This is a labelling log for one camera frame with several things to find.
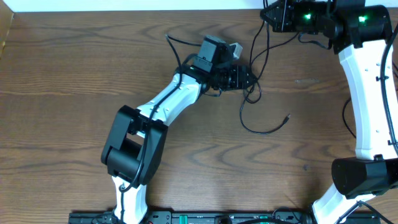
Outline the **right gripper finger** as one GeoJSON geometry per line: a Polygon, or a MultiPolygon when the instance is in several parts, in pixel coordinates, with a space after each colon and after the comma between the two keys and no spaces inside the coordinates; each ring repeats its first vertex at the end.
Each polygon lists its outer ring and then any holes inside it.
{"type": "Polygon", "coordinates": [[[274,32],[282,32],[283,11],[261,11],[260,16],[274,32]]]}
{"type": "Polygon", "coordinates": [[[285,11],[286,0],[276,0],[271,2],[271,0],[263,0],[263,9],[261,10],[262,14],[266,14],[268,12],[271,13],[282,13],[285,11]]]}

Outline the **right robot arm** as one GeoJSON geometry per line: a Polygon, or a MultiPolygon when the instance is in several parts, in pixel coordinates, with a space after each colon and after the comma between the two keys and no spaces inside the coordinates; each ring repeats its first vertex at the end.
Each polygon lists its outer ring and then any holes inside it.
{"type": "Polygon", "coordinates": [[[276,1],[260,16],[274,32],[323,34],[339,57],[356,123],[355,155],[333,161],[333,183],[303,222],[343,223],[359,206],[397,187],[397,29],[385,6],[364,1],[276,1]]]}

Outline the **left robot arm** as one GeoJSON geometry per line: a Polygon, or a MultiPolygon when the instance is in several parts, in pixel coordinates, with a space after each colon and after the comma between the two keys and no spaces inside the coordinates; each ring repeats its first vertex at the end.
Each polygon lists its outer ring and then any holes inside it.
{"type": "Polygon", "coordinates": [[[209,89],[243,90],[256,81],[247,65],[236,63],[243,50],[238,43],[206,35],[199,48],[185,60],[176,56],[172,81],[157,96],[116,113],[101,153],[116,188],[113,223],[144,221],[147,184],[160,165],[168,128],[184,109],[209,89]]]}

